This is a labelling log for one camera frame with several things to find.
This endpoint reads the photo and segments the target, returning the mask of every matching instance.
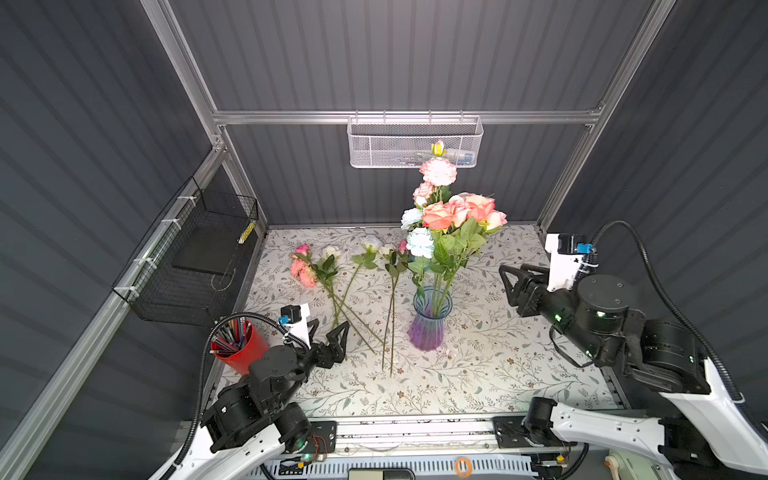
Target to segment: orange rubber band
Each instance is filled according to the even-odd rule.
[[[466,464],[469,466],[469,471],[466,473],[462,473],[461,470],[458,469],[458,464],[461,462],[466,462]],[[461,457],[458,460],[456,460],[456,463],[453,465],[456,469],[456,475],[460,477],[469,477],[472,474],[472,462],[470,462],[466,457]]]

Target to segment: red pencil cup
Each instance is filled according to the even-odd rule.
[[[229,356],[219,356],[218,353],[214,353],[216,358],[226,363],[228,366],[231,366],[235,372],[238,372],[241,375],[247,374],[248,366],[255,360],[260,359],[264,352],[270,348],[266,343],[266,340],[259,335],[253,325],[247,330],[249,331],[247,333],[248,340],[241,351]],[[210,349],[214,351],[218,350],[218,346],[211,343]]]

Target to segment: wire mesh basket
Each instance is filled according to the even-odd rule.
[[[419,168],[440,140],[444,158],[456,167],[474,167],[483,133],[477,116],[423,114],[354,116],[346,131],[355,168]]]
[[[113,285],[142,319],[210,326],[232,313],[257,244],[256,199],[198,190],[166,223],[130,285]]]

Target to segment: gray corrugated wall panel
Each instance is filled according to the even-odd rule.
[[[221,110],[595,107],[649,1],[171,2]]]
[[[0,322],[15,339],[0,354],[2,444],[210,143],[137,2],[3,2],[0,75]],[[155,456],[167,453],[175,424],[189,415],[204,332],[126,322],[52,437],[62,445],[66,432],[101,428],[70,439],[71,457],[54,462],[64,470],[94,461],[94,449],[120,435],[105,425],[129,418],[111,416],[103,396],[101,407],[78,409],[98,392],[136,396],[153,412],[131,423],[162,425],[152,430],[166,440],[160,450],[151,444]],[[131,459],[135,468],[157,467],[141,460],[149,450]],[[49,461],[49,448],[42,458]]]
[[[397,222],[412,207],[418,170],[349,165],[343,125],[234,125],[228,131],[271,224]],[[584,128],[489,125],[456,193],[493,195],[509,220],[534,220]]]
[[[679,1],[550,231],[630,221],[675,303],[768,416],[768,5]],[[670,318],[630,237],[601,264]]]

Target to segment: black cable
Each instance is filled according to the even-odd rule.
[[[585,369],[594,363],[594,360],[592,360],[591,362],[586,362],[584,365],[579,365],[576,360],[572,359],[570,355],[564,352],[563,349],[561,349],[560,346],[554,342],[554,325],[549,327],[549,339],[552,341],[552,346],[554,347],[555,351],[577,369]]]
[[[263,463],[259,465],[259,468],[261,468],[261,472],[266,477],[266,480],[275,480],[275,477],[272,475],[272,472],[270,472],[270,470],[267,467],[265,467]]]
[[[664,290],[664,288],[661,286],[661,282],[659,281],[659,277],[656,275],[656,271],[654,270],[653,266],[650,264],[650,259],[648,258],[648,252],[645,248],[645,243],[643,243],[643,240],[640,237],[640,234],[637,232],[637,230],[632,227],[628,222],[625,222],[623,220],[613,220],[611,222],[606,223],[600,229],[597,231],[597,233],[592,237],[592,251],[587,257],[587,263],[597,265],[598,264],[598,243],[600,242],[600,239],[605,235],[605,232],[608,231],[611,227],[614,225],[621,225],[622,227],[629,230],[629,232],[632,235],[632,238],[634,239],[635,245],[637,245],[637,250],[640,252],[640,256],[643,259],[643,265],[645,265],[645,271],[648,274],[648,278],[650,279],[650,282],[654,286],[654,290],[656,290],[656,294],[659,296],[661,301],[664,303],[664,305],[669,309],[670,312],[672,312],[672,315],[683,324],[701,343],[701,345],[704,347],[704,349],[707,351],[707,355],[710,357],[710,360],[715,365],[715,368],[717,369],[717,373],[720,374],[720,378],[723,380],[723,385],[725,386],[725,390],[728,391],[728,396],[733,400],[733,403],[736,405],[736,407],[741,412],[744,419],[750,424],[752,429],[757,433],[757,435],[763,439],[764,442],[768,442],[768,430],[766,430],[766,427],[755,419],[752,412],[747,408],[746,401],[744,400],[744,397],[741,395],[741,392],[736,387],[736,383],[733,381],[733,378],[731,378],[730,373],[728,372],[728,369],[725,367],[725,364],[723,363],[723,360],[720,359],[720,356],[717,355],[717,352],[715,352],[715,349],[712,347],[712,345],[707,341],[707,338],[704,337],[704,335],[699,331],[698,328],[694,324],[690,322],[690,320],[675,306],[674,303],[672,303],[672,300],[667,295],[667,292]]]
[[[584,448],[581,450],[581,453],[578,454],[578,458],[576,458],[576,461],[573,462],[573,465],[570,465],[568,470],[563,472],[559,477],[554,477],[552,480],[565,480],[566,478],[573,475],[574,472],[576,472],[576,470],[581,466],[581,463],[584,462],[584,459],[587,458],[587,452],[589,452],[589,444],[584,443]]]
[[[219,320],[219,322],[216,323],[216,325],[214,325],[214,327],[210,330],[210,333],[208,334],[208,338],[206,339],[206,342],[205,342],[205,347],[203,348],[203,356],[200,359],[200,375],[198,376],[197,396],[195,399],[194,416],[192,417],[192,425],[190,425],[190,431],[187,433],[187,437],[184,439],[184,443],[181,446],[179,455],[176,456],[176,458],[174,459],[174,462],[170,465],[170,467],[168,467],[168,470],[166,470],[163,476],[160,477],[160,480],[168,480],[170,476],[173,475],[173,473],[176,471],[178,466],[181,465],[181,462],[184,460],[184,457],[187,456],[187,453],[189,452],[189,449],[192,446],[192,441],[194,440],[194,436],[197,433],[197,427],[200,424],[200,417],[203,415],[203,396],[204,396],[203,390],[205,389],[205,360],[207,358],[208,351],[210,350],[210,343],[213,341],[214,336],[222,326],[225,326],[227,323],[230,322],[230,320],[240,318],[240,317],[260,320],[261,322],[266,323],[267,325],[273,327],[274,329],[276,329],[277,331],[285,335],[286,339],[299,343],[299,345],[305,350],[305,352],[309,352],[310,350],[308,345],[304,341],[288,333],[288,329],[284,325],[280,324],[279,322],[276,322],[275,320],[272,320],[269,317],[261,315],[259,313],[252,313],[252,312],[233,313],[232,315],[225,316],[223,319]]]

